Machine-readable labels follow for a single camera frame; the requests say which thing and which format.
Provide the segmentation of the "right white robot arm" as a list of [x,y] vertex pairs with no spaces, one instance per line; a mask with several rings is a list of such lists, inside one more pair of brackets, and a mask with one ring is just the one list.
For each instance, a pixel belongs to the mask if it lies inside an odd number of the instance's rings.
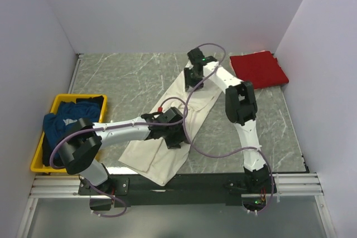
[[243,81],[224,69],[213,56],[205,56],[199,47],[187,53],[191,68],[184,68],[185,90],[193,92],[201,88],[206,80],[213,82],[225,94],[225,114],[236,128],[241,148],[220,156],[200,154],[210,158],[225,158],[238,152],[244,156],[244,187],[248,193],[274,192],[274,178],[268,160],[263,155],[257,134],[257,102],[253,84]]

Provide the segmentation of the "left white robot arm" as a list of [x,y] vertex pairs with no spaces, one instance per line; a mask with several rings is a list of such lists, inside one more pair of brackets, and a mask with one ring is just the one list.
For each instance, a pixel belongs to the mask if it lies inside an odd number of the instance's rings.
[[61,138],[55,150],[67,174],[78,174],[93,186],[102,186],[108,184],[111,177],[106,167],[95,159],[101,148],[117,143],[163,138],[168,148],[179,149],[182,143],[188,143],[183,118],[176,107],[119,123],[93,123],[81,118]]

